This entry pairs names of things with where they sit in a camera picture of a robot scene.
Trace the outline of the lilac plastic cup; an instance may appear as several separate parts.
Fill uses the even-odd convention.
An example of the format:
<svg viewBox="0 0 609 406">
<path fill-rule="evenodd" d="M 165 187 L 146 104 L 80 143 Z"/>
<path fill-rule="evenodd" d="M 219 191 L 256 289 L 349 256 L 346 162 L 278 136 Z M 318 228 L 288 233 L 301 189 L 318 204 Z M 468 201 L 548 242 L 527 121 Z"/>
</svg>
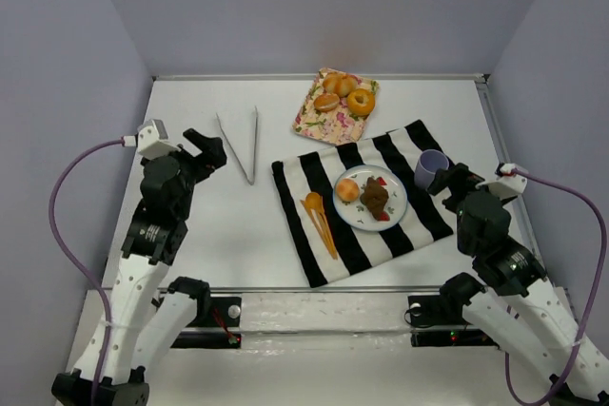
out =
<svg viewBox="0 0 609 406">
<path fill-rule="evenodd" d="M 415 167 L 415 185 L 426 190 L 434 181 L 437 172 L 447 170 L 449 166 L 449 159 L 442 152 L 436 149 L 426 149 L 421 153 Z"/>
</svg>

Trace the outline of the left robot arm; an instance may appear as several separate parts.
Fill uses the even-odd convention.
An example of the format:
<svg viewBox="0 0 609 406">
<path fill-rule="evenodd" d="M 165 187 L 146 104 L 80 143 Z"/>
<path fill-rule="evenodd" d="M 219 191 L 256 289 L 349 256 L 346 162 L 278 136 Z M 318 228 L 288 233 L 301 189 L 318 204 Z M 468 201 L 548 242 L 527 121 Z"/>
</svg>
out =
<svg viewBox="0 0 609 406">
<path fill-rule="evenodd" d="M 55 377 L 51 393 L 63 405 L 145 405 L 150 369 L 170 349 L 188 324 L 205 317 L 210 287 L 202 280 L 179 277 L 159 307 L 152 306 L 162 279 L 187 235 L 187 219 L 197 184 L 226 164 L 223 141 L 193 128 L 183 136 L 199 152 L 172 144 L 156 120 L 136 134 L 103 142 L 77 156 L 63 171 L 49 198 L 51 233 L 69 261 L 99 294 L 103 312 L 83 354 L 73 368 Z M 141 200 L 121 247 L 114 284 L 106 292 L 62 239 L 55 215 L 61 185 L 69 172 L 92 153 L 133 147 L 141 156 Z"/>
</svg>

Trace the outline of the metal serving tongs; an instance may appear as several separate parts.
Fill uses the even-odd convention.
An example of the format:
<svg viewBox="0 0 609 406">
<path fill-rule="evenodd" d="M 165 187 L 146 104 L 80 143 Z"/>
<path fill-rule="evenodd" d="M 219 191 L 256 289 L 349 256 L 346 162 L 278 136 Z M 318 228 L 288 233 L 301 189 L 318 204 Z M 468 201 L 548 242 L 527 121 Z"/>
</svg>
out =
<svg viewBox="0 0 609 406">
<path fill-rule="evenodd" d="M 246 180 L 249 186 L 254 186 L 256 184 L 256 176 L 257 176 L 257 164 L 258 164 L 258 139 L 259 139 L 259 127 L 260 127 L 260 111 L 255 106 L 253 110 L 253 131 L 252 131 L 252 142 L 251 142 L 251 163 L 250 170 L 247 171 L 244 167 L 243 162 L 241 161 L 239 155 L 235 151 L 222 122 L 222 118 L 218 112 L 216 115 L 216 123 L 217 126 L 224 137 L 224 141 L 229 152 L 232 154 L 233 159 L 236 161 L 239 171 L 241 172 L 243 178 Z"/>
</svg>

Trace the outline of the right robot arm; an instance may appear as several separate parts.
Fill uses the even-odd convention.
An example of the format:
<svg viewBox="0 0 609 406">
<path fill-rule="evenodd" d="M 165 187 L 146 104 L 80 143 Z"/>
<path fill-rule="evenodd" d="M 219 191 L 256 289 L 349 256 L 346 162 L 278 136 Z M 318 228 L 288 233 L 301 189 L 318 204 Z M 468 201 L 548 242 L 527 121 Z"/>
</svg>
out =
<svg viewBox="0 0 609 406">
<path fill-rule="evenodd" d="M 505 205 L 518 198 L 533 175 L 499 164 L 489 181 L 465 164 L 440 170 L 427 191 L 450 192 L 444 207 L 455 214 L 458 250 L 471 257 L 472 274 L 460 273 L 440 289 L 451 314 L 479 328 L 548 385 L 540 405 L 605 405 L 608 358 L 586 335 L 599 289 L 599 263 L 586 307 L 575 319 L 560 300 L 538 258 L 509 234 Z"/>
</svg>

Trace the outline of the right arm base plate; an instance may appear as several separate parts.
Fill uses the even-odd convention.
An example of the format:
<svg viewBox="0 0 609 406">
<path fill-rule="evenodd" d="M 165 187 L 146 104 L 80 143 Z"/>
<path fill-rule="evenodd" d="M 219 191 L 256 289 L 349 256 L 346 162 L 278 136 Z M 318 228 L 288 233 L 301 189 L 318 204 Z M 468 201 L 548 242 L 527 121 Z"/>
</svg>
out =
<svg viewBox="0 0 609 406">
<path fill-rule="evenodd" d="M 410 340 L 415 348 L 499 347 L 439 294 L 409 296 L 403 319 L 412 330 Z"/>
</svg>

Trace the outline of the small round bread roll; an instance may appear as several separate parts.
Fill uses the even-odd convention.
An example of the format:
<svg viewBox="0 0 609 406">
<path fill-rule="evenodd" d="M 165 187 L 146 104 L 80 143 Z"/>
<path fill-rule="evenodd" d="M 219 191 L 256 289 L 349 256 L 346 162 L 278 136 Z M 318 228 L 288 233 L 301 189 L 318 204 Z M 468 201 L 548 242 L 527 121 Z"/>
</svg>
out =
<svg viewBox="0 0 609 406">
<path fill-rule="evenodd" d="M 336 183 L 335 192 L 342 202 L 352 203 L 359 199 L 360 187 L 354 180 L 344 178 Z"/>
</svg>

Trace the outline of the brown chocolate croissant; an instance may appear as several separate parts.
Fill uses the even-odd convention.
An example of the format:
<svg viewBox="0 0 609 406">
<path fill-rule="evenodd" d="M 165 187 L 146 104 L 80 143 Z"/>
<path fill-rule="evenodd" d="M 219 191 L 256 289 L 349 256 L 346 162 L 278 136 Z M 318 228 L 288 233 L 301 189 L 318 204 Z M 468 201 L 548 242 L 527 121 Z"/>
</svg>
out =
<svg viewBox="0 0 609 406">
<path fill-rule="evenodd" d="M 385 212 L 389 194 L 385 187 L 386 182 L 383 178 L 369 177 L 360 197 L 363 206 L 370 212 L 376 221 L 380 222 L 389 221 L 389 216 Z"/>
</svg>

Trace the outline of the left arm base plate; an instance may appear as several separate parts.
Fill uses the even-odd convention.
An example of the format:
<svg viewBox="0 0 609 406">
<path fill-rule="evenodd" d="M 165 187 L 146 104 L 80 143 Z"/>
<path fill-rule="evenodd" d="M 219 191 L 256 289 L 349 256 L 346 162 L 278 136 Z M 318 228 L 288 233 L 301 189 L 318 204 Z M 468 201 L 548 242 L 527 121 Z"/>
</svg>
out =
<svg viewBox="0 0 609 406">
<path fill-rule="evenodd" d="M 188 324 L 171 348 L 238 350 L 242 347 L 241 313 L 241 297 L 212 296 L 207 314 Z"/>
</svg>

